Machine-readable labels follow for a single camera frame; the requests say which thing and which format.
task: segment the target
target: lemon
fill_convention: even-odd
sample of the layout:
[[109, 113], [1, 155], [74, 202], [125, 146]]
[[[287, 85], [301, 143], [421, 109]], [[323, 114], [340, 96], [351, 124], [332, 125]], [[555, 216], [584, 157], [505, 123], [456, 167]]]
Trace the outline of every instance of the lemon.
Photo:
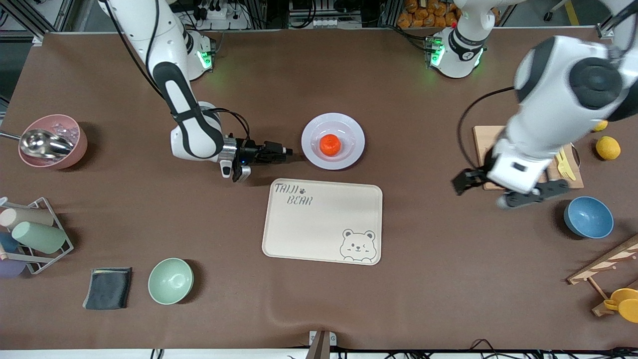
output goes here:
[[596, 127], [594, 127], [594, 132], [600, 132], [602, 130], [604, 130], [605, 128], [607, 128], [607, 124], [609, 122], [607, 122], [606, 119], [602, 120], [601, 122], [599, 122]]
[[620, 145], [612, 137], [603, 136], [596, 142], [596, 152], [604, 160], [615, 160], [620, 156]]

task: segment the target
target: bear drawing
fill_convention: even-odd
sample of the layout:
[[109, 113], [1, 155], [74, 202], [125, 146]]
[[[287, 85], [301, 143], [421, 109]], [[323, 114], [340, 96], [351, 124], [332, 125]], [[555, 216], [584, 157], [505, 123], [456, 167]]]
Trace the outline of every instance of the bear drawing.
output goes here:
[[343, 244], [339, 251], [346, 261], [372, 263], [372, 259], [376, 257], [375, 233], [355, 233], [346, 229], [343, 231]]

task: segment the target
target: table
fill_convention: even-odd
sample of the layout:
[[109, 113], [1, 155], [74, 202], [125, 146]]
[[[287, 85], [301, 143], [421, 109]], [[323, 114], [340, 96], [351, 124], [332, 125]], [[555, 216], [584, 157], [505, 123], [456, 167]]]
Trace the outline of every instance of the table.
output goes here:
[[[27, 59], [3, 130], [63, 113], [85, 128], [89, 151], [74, 169], [37, 171], [20, 162], [14, 142], [1, 141], [1, 183], [13, 202], [48, 197], [76, 249], [35, 277], [0, 282], [0, 349], [277, 348], [307, 344], [316, 329], [359, 349], [465, 349], [477, 338], [501, 349], [636, 346], [638, 326], [594, 317], [598, 294], [565, 282], [638, 231], [632, 119], [604, 132], [623, 146], [616, 161], [591, 154], [600, 134], [576, 144], [586, 188], [560, 200], [501, 211], [498, 193], [456, 197], [450, 184], [466, 167], [454, 130], [463, 109], [510, 86], [529, 48], [554, 34], [595, 39], [593, 29], [498, 29], [481, 65], [453, 80], [426, 70], [423, 55], [392, 31], [229, 33], [214, 73], [193, 83], [199, 100], [240, 112], [254, 139], [297, 151], [304, 125], [324, 112], [352, 116], [367, 136], [346, 171], [299, 160], [255, 168], [245, 184], [223, 179], [216, 164], [171, 155], [167, 106], [117, 35], [48, 34]], [[472, 126], [505, 124], [516, 108], [512, 93], [476, 106], [467, 147]], [[226, 132], [241, 132], [230, 116], [222, 121]], [[378, 185], [381, 261], [266, 257], [276, 178]], [[611, 208], [617, 225], [608, 238], [567, 233], [562, 210], [578, 195]], [[194, 266], [183, 304], [158, 305], [147, 293], [153, 266], [167, 257]], [[82, 308], [90, 269], [103, 266], [133, 267], [127, 309]], [[603, 289], [636, 279], [638, 263], [618, 267], [597, 277]]]

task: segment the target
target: orange ball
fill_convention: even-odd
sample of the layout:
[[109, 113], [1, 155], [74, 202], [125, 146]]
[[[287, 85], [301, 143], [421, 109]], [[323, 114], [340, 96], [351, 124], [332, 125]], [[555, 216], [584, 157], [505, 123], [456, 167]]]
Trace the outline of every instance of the orange ball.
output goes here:
[[326, 156], [336, 156], [341, 151], [341, 141], [335, 135], [325, 135], [319, 140], [319, 149]]

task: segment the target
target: gray floor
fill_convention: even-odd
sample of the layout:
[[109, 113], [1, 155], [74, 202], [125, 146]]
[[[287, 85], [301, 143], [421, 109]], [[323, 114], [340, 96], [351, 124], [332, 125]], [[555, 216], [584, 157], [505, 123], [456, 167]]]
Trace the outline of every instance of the gray floor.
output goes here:
[[[102, 12], [97, 0], [78, 0], [78, 14], [72, 21], [72, 30], [90, 32], [115, 31], [110, 19]], [[569, 26], [570, 21], [565, 8], [554, 12], [550, 22], [543, 16], [559, 0], [529, 0], [516, 6], [507, 19], [506, 27], [519, 26]], [[609, 16], [607, 8], [599, 0], [572, 0], [580, 25], [595, 25]], [[0, 94], [11, 98], [13, 89], [22, 71], [22, 66], [31, 48], [31, 43], [0, 43]]]

